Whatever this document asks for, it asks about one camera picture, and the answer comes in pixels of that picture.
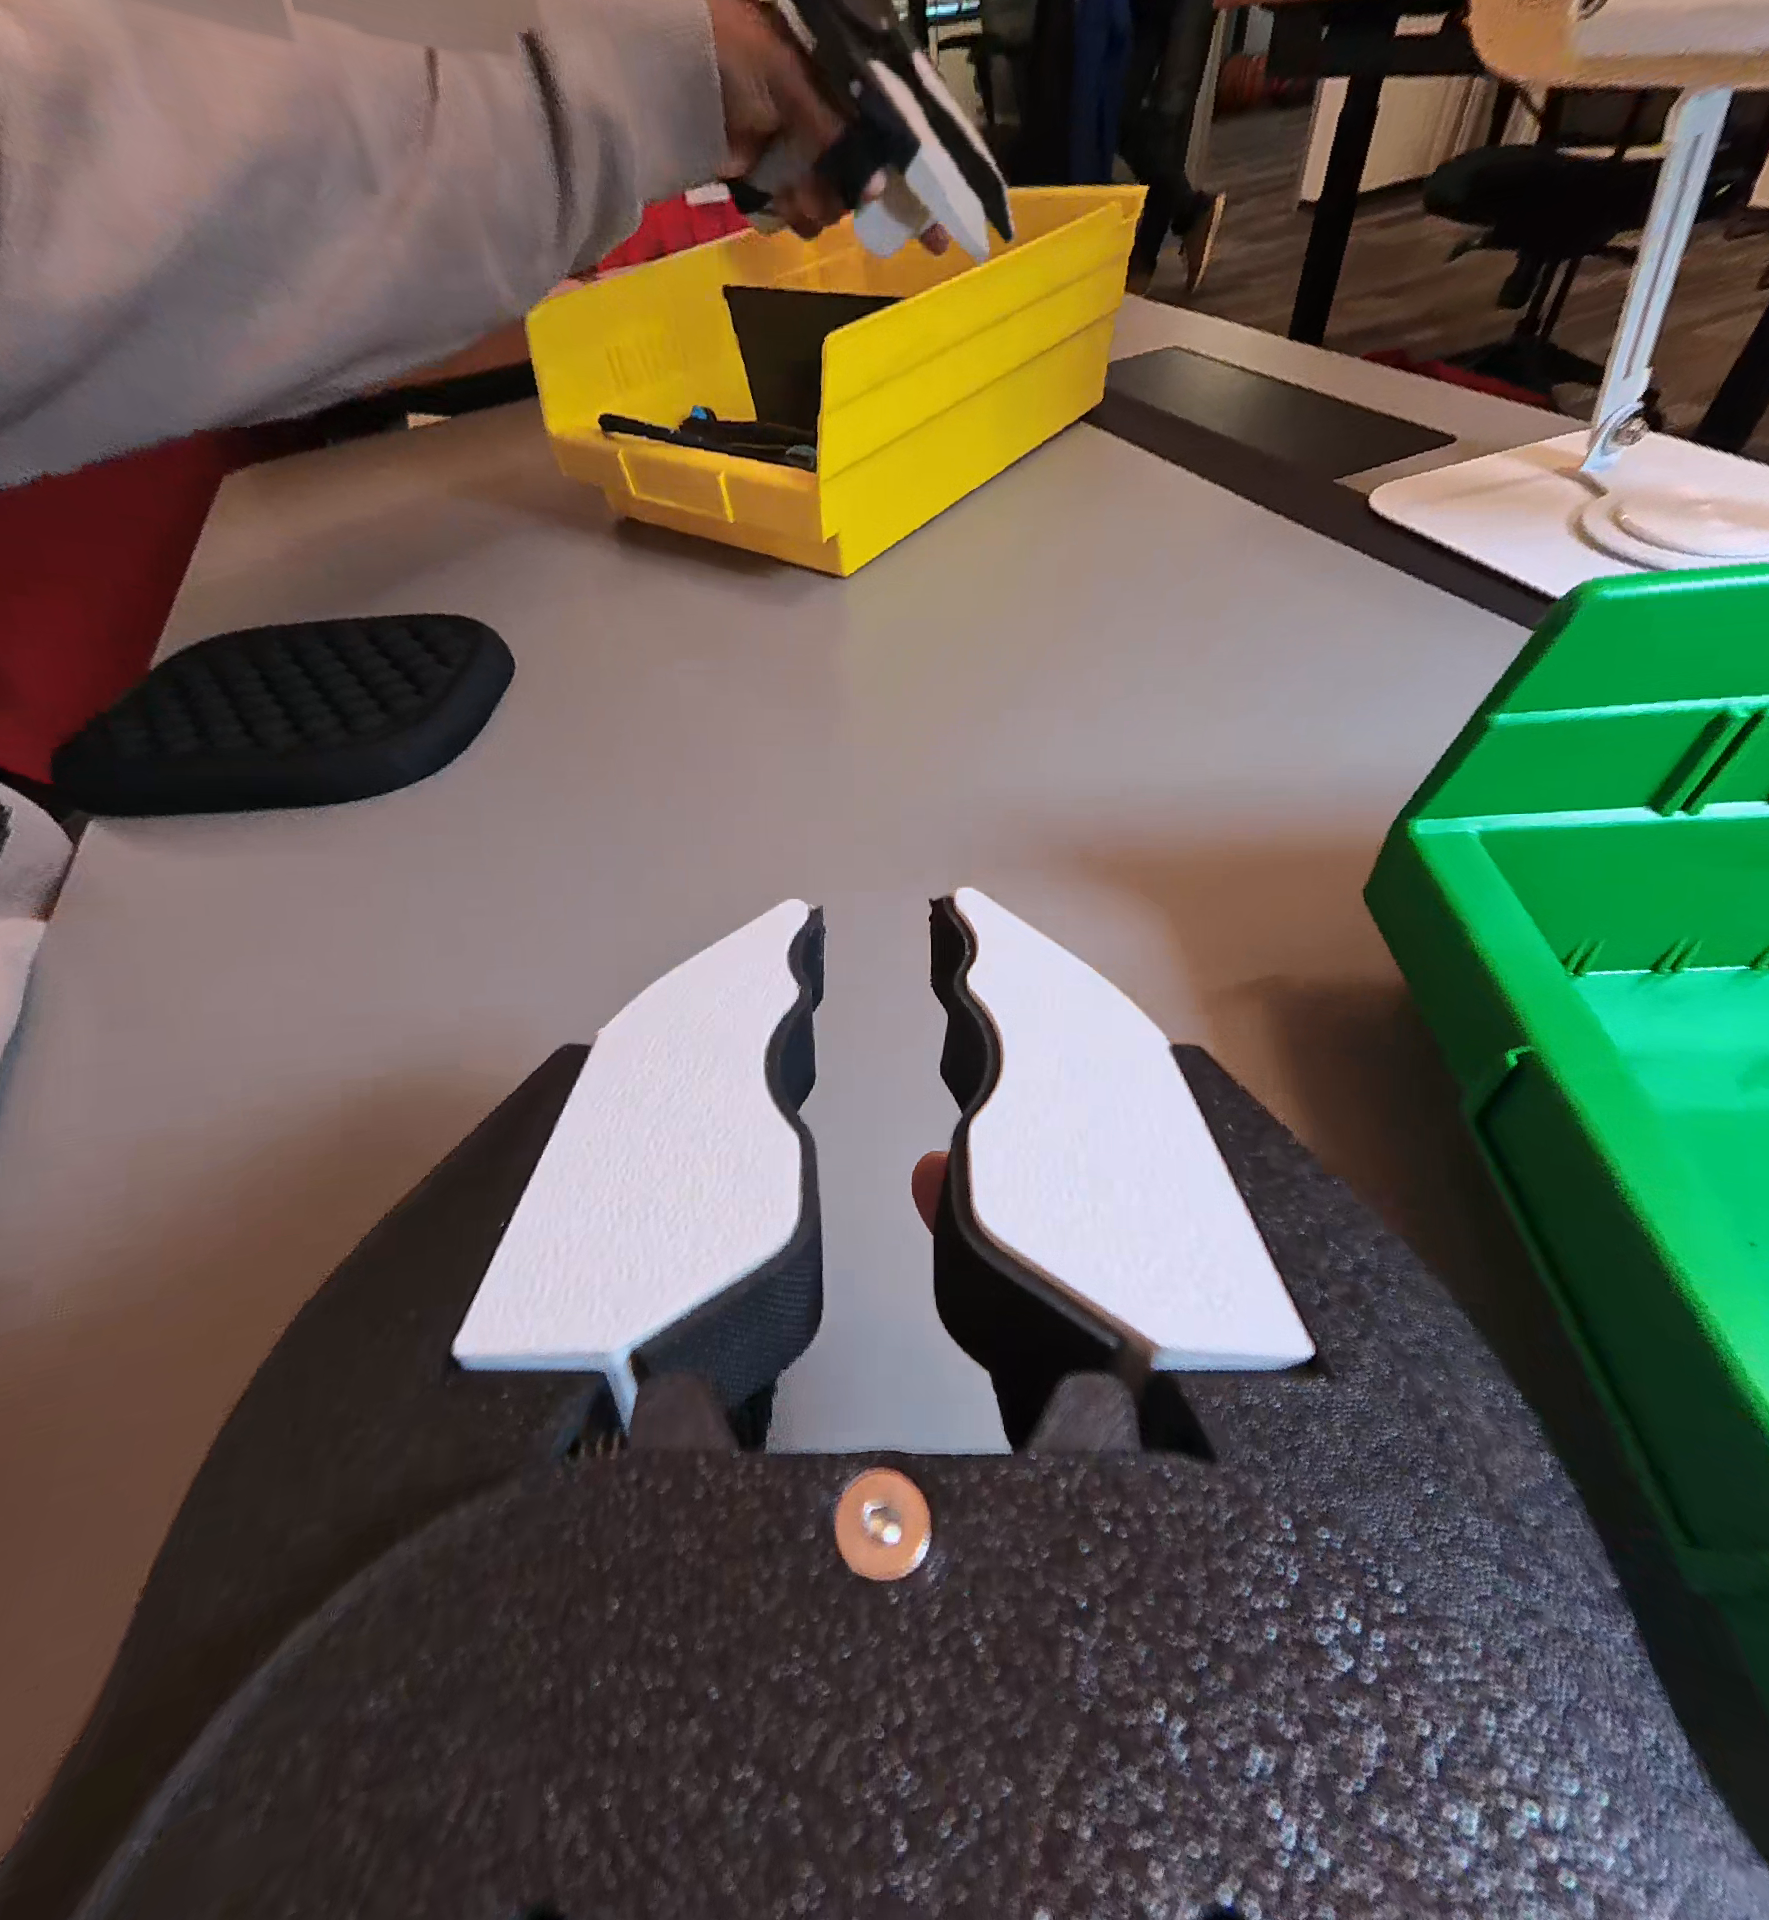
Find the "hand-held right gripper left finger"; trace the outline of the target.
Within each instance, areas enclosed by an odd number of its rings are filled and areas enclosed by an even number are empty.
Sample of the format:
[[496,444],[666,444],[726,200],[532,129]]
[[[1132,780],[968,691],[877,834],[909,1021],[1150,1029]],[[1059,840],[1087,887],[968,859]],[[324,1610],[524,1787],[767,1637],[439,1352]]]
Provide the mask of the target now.
[[464,1373],[648,1377],[767,1402],[823,1313],[814,1015],[823,913],[778,902],[591,1045],[453,1339]]

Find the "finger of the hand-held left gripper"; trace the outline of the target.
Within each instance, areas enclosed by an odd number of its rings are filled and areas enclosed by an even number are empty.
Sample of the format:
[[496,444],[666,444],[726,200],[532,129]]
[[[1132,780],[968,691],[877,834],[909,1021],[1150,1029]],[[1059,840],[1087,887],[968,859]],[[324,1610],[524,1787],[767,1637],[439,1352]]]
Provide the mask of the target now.
[[883,137],[884,156],[875,162],[883,179],[888,171],[907,171],[919,152],[948,152],[993,212],[993,241],[1017,236],[1009,187],[984,135],[901,23],[877,23],[875,47],[866,54],[862,129]]
[[919,152],[907,171],[888,171],[883,196],[854,216],[857,241],[883,260],[929,228],[942,228],[970,260],[993,254],[993,212],[948,152]]

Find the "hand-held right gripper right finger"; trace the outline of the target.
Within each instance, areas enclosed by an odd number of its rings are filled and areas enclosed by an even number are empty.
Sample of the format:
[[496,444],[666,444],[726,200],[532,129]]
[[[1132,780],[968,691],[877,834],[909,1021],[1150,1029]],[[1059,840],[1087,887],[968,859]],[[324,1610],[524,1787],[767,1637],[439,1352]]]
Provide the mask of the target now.
[[1291,1373],[1310,1329],[1165,1029],[958,887],[929,908],[958,1105],[932,1292],[992,1377]]

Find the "yellow plastic bin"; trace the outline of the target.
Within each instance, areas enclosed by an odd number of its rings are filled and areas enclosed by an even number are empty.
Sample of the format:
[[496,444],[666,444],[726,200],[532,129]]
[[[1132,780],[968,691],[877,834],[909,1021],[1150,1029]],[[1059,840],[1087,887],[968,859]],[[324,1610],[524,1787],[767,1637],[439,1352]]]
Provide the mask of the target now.
[[[849,577],[1107,391],[1136,187],[1017,189],[987,264],[741,231],[525,319],[559,469],[615,516]],[[819,433],[757,420],[726,285],[895,294],[823,344]]]

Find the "green plastic bin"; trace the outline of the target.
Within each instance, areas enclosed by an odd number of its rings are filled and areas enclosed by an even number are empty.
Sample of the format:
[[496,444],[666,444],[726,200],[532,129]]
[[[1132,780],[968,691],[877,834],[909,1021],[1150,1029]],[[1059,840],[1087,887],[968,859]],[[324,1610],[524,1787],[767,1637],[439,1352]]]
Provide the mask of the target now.
[[1559,600],[1367,903],[1769,1723],[1769,565]]

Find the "person's left forearm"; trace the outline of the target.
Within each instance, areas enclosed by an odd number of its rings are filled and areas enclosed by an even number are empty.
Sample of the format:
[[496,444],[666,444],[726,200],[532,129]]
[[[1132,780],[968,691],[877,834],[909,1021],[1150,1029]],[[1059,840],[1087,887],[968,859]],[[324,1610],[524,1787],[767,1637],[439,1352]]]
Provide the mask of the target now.
[[509,50],[0,3],[0,486],[439,362],[726,156],[705,3]]

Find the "person's left hand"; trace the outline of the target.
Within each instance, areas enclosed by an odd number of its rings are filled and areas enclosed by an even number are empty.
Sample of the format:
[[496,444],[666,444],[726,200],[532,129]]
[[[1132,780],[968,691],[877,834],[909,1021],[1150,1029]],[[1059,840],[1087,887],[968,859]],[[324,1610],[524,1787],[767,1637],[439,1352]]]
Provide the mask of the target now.
[[844,116],[819,91],[803,50],[760,3],[708,3],[711,47],[726,103],[728,183],[749,179],[767,162],[781,179],[760,187],[773,217],[797,236],[844,221],[848,206],[820,172],[844,135]]

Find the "black bin divider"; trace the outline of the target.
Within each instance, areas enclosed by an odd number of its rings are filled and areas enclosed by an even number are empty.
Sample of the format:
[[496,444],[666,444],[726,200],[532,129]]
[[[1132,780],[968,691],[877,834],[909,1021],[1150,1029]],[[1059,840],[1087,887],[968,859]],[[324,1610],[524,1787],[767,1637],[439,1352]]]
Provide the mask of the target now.
[[866,320],[895,294],[849,294],[778,285],[726,285],[726,304],[760,423],[819,433],[823,406],[823,344]]

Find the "red plastic bin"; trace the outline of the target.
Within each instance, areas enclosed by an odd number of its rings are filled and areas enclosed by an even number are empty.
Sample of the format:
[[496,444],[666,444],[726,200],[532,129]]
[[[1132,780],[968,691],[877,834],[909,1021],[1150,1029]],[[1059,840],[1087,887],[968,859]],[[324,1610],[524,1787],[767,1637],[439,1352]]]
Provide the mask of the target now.
[[726,183],[705,183],[677,200],[648,206],[639,228],[595,264],[592,275],[650,266],[653,260],[717,243],[748,228],[749,217],[735,202],[730,189]]

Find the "background desk with black legs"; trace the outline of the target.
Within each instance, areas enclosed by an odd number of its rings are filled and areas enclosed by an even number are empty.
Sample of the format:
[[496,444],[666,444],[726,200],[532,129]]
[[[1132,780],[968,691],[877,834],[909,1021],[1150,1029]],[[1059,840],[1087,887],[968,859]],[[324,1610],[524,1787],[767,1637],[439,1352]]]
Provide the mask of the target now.
[[1512,86],[1494,82],[1477,60],[1467,3],[1262,3],[1262,11],[1276,13],[1271,80],[1345,86],[1288,320],[1288,340],[1324,347],[1384,82],[1471,82],[1448,135],[1459,152],[1491,143],[1504,133]]

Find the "black textured wrist rest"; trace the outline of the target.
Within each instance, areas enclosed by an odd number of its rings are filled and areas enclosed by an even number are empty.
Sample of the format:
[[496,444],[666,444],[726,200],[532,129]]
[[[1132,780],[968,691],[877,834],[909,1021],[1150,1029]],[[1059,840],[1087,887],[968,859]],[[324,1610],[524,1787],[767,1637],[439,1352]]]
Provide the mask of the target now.
[[201,637],[55,749],[91,818],[219,818],[359,804],[453,767],[512,687],[509,646],[469,615],[352,615]]

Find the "black office chair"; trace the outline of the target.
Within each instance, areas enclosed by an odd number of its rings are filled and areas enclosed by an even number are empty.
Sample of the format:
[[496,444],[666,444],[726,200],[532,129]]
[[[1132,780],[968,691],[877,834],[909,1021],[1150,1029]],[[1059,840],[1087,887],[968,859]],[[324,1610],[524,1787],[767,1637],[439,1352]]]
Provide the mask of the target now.
[[1448,365],[1541,405],[1555,405],[1563,386],[1595,389],[1603,365],[1550,332],[1586,260],[1634,260],[1620,236],[1640,231],[1660,171],[1660,156],[1594,156],[1549,143],[1474,149],[1439,163],[1424,179],[1424,212],[1467,231],[1455,258],[1512,258],[1498,309],[1519,314],[1507,337],[1455,353]]

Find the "white desk stand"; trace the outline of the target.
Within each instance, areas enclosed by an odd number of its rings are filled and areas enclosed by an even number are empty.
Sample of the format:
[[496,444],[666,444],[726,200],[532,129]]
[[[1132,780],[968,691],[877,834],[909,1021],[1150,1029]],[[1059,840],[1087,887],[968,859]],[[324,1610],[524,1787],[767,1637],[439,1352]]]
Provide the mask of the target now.
[[1545,595],[1608,574],[1769,565],[1769,469],[1643,420],[1730,101],[1730,86],[1683,94],[1586,435],[1384,482],[1376,516]]

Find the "red cloth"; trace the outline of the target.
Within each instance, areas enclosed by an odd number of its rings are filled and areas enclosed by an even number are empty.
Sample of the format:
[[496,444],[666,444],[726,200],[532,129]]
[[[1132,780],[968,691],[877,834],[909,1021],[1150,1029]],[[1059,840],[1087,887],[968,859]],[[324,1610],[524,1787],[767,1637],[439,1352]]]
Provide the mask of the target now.
[[251,429],[148,445],[0,486],[0,772],[52,760],[155,658],[224,477]]

